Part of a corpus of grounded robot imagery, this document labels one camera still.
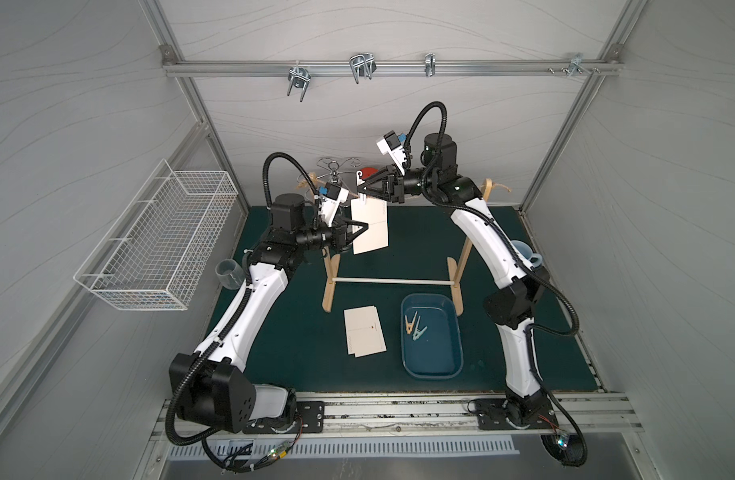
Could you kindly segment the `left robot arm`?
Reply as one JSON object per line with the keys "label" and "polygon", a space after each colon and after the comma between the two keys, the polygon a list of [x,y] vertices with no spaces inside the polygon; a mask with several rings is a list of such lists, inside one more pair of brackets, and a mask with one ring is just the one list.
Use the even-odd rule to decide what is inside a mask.
{"label": "left robot arm", "polygon": [[270,154],[262,166],[269,226],[241,261],[243,280],[215,328],[191,354],[178,354],[168,374],[172,398],[164,420],[168,441],[176,446],[201,442],[221,431],[239,433],[261,421],[285,431],[295,422],[291,389],[254,384],[245,375],[252,344],[271,307],[287,288],[306,252],[341,252],[369,226],[344,218],[346,189],[332,183],[309,186],[315,216],[304,218],[305,199],[296,193],[273,197],[269,170],[274,160],[297,164],[289,154]]}

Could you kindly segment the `green clothespin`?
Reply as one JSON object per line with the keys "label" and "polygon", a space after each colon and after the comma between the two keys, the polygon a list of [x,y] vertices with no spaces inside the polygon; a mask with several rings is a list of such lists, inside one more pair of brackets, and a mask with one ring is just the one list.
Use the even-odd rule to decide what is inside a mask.
{"label": "green clothespin", "polygon": [[421,328],[421,318],[417,318],[417,320],[415,320],[415,325],[413,325],[413,331],[411,331],[413,341],[419,340],[419,338],[425,334],[425,331],[427,331],[426,327]]}

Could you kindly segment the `yellow wooden clothespin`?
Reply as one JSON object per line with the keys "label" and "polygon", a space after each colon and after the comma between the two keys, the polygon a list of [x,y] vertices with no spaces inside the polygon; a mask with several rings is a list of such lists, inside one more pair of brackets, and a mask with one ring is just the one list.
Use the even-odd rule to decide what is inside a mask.
{"label": "yellow wooden clothespin", "polygon": [[413,314],[413,317],[408,318],[405,316],[405,332],[407,334],[411,335],[413,332],[415,332],[415,325],[417,325],[417,317],[419,317],[419,314],[415,313]]}

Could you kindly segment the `white postcard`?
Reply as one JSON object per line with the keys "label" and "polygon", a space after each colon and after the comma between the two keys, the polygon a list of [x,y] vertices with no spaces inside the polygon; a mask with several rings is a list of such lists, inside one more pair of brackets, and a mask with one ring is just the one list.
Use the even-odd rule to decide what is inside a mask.
{"label": "white postcard", "polygon": [[353,356],[359,358],[387,351],[377,308],[365,306],[353,309],[357,312],[358,321],[352,334]]}
{"label": "white postcard", "polygon": [[353,254],[383,249],[389,246],[387,202],[373,197],[356,198],[350,202],[351,219],[366,223],[369,228],[353,241]]}
{"label": "white postcard", "polygon": [[355,309],[347,309],[343,311],[344,315],[344,329],[346,337],[347,352],[349,355],[354,354],[354,347],[352,341],[352,334],[354,328],[358,325],[357,312]]}

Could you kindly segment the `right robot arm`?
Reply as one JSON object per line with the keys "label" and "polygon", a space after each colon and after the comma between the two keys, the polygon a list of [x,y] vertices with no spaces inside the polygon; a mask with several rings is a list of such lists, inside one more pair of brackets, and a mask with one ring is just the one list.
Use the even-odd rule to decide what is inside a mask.
{"label": "right robot arm", "polygon": [[393,158],[393,164],[369,176],[357,190],[389,203],[401,203],[411,196],[425,198],[443,208],[479,252],[498,289],[485,299],[485,311],[499,330],[505,354],[503,410],[509,424],[525,429],[553,402],[537,366],[533,334],[540,327],[535,324],[533,307],[545,290],[561,303],[567,298],[551,285],[545,268],[533,265],[515,249],[475,182],[457,172],[457,146],[447,135],[445,104],[433,101],[425,105],[413,126],[419,126],[433,109],[439,110],[441,125],[439,131],[425,137],[421,167],[411,165],[413,134],[399,138],[389,132],[377,145]]}

